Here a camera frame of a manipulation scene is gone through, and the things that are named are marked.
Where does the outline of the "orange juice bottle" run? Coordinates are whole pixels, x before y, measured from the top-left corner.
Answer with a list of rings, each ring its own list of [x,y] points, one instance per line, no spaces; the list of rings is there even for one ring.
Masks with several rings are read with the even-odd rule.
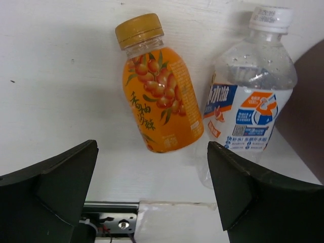
[[[158,15],[144,14],[115,28],[127,55],[123,91],[148,150],[166,153],[196,142],[204,132],[188,68],[164,45]]]

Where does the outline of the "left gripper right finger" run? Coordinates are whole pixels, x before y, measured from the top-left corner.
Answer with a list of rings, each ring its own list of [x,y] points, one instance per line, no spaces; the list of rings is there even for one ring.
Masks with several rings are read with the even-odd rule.
[[[208,143],[222,228],[230,242],[323,242],[323,186],[296,180]]]

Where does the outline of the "clear bottle orange blue label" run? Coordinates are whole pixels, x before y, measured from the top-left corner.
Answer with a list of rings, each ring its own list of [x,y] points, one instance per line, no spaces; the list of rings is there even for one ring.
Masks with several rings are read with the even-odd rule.
[[[292,19],[290,8],[255,7],[249,36],[216,59],[204,98],[204,133],[195,149],[203,186],[213,187],[207,159],[211,141],[254,163],[260,161],[298,80],[281,42]]]

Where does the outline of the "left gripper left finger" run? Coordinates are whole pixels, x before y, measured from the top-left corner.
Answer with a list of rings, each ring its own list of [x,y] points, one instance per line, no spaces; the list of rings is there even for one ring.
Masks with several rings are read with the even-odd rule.
[[[70,242],[98,155],[88,140],[1,176],[1,242]]]

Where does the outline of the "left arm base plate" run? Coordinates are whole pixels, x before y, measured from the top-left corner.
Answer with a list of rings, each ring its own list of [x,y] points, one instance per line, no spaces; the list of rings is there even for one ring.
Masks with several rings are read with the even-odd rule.
[[[98,228],[99,238],[128,238],[135,234],[138,212],[138,202],[86,201],[82,219]]]

